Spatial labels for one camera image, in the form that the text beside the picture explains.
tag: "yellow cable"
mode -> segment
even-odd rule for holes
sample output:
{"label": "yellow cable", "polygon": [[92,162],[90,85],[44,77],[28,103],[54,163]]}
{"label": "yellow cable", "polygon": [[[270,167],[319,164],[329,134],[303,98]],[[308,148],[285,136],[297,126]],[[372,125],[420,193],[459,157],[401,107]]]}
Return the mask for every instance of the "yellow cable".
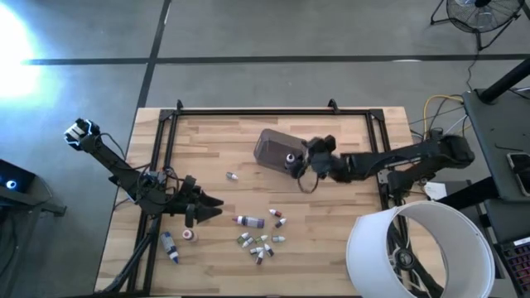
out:
{"label": "yellow cable", "polygon": [[429,103],[431,102],[431,100],[435,99],[435,98],[442,98],[442,99],[450,99],[450,100],[455,100],[459,103],[463,103],[464,100],[463,99],[460,99],[460,98],[456,98],[456,97],[452,97],[452,96],[449,96],[449,95],[432,95],[426,102],[425,102],[425,105],[423,105],[423,136],[424,138],[426,138],[427,136],[427,121],[426,121],[426,118],[427,118],[427,106],[429,105]]}

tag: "gray container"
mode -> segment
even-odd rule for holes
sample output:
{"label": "gray container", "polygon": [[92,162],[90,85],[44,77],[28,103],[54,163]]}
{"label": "gray container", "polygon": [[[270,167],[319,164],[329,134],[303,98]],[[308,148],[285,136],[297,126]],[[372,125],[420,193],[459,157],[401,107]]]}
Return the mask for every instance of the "gray container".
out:
{"label": "gray container", "polygon": [[302,141],[298,137],[282,132],[263,129],[254,148],[254,157],[260,166],[290,175],[290,171],[285,166],[286,157],[288,154],[303,155],[305,148],[301,144]]}

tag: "bottle cap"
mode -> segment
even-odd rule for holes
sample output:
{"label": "bottle cap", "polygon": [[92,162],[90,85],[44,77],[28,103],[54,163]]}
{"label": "bottle cap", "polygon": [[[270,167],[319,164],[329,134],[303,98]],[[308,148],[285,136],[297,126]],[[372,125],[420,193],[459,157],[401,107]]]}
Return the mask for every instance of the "bottle cap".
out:
{"label": "bottle cap", "polygon": [[182,232],[182,237],[186,240],[190,240],[193,238],[193,232],[191,230],[184,230],[184,232]]}

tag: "white bottle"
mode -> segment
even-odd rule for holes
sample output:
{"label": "white bottle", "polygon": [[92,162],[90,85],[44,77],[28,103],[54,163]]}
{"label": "white bottle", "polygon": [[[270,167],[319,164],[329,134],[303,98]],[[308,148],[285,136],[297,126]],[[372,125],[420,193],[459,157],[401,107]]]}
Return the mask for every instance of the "white bottle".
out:
{"label": "white bottle", "polygon": [[197,241],[197,234],[190,229],[184,230],[184,232],[182,232],[182,237],[190,242]]}

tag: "desk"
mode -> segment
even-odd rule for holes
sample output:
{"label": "desk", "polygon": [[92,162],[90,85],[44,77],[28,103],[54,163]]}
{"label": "desk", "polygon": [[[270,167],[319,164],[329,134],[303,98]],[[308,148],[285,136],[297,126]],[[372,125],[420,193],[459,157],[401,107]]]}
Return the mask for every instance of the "desk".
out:
{"label": "desk", "polygon": [[[383,110],[391,147],[410,145],[404,108]],[[131,166],[150,161],[159,112],[159,108],[138,110],[128,150]],[[325,180],[315,193],[302,194],[295,180],[256,164],[253,149],[264,128],[304,139],[332,134],[337,139],[337,152],[370,151],[366,120],[362,117],[180,116],[171,165],[180,177],[193,175],[206,194],[224,200],[224,212],[195,226],[199,237],[196,243],[181,238],[182,216],[163,216],[161,231],[173,235],[180,263],[172,263],[158,245],[152,295],[357,294],[347,275],[345,248],[357,217],[381,209],[375,178],[351,185]],[[227,171],[236,173],[239,180],[227,180]],[[125,194],[119,192],[117,201],[123,198]],[[416,199],[423,197],[411,196],[407,201]],[[282,211],[286,225],[273,230],[277,219],[268,213],[269,209]],[[130,257],[139,214],[140,209],[129,203],[113,213],[96,290],[105,288]],[[237,226],[231,220],[235,215],[264,218],[266,227],[261,230]],[[246,231],[254,237],[274,231],[287,240],[269,242],[276,254],[272,258],[266,256],[259,267],[248,249],[243,250],[236,243],[236,238]],[[445,270],[436,243],[412,221],[410,231],[412,246],[422,263],[444,285]],[[141,264],[139,279],[142,274]]]}
{"label": "desk", "polygon": [[463,97],[491,172],[490,184],[496,190],[485,198],[491,199],[485,207],[495,237],[499,242],[526,237],[530,235],[530,198],[522,194],[506,154],[530,152],[530,102],[511,92],[502,94],[494,105],[482,103],[476,93],[465,93]]}

